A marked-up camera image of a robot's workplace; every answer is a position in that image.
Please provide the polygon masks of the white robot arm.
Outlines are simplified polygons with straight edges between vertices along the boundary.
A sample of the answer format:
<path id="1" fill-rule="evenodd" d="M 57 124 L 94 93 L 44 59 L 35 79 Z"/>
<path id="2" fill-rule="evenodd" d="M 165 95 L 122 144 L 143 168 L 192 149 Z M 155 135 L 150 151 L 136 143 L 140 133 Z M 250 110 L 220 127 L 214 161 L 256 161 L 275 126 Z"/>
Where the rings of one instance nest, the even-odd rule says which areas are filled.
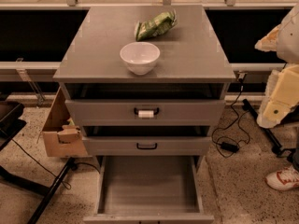
<path id="1" fill-rule="evenodd" d="M 259 108 L 258 125 L 273 128 L 299 105 L 299 4 L 260 39 L 255 48 L 264 52 L 275 51 L 286 63 L 281 71 L 271 72 Z"/>

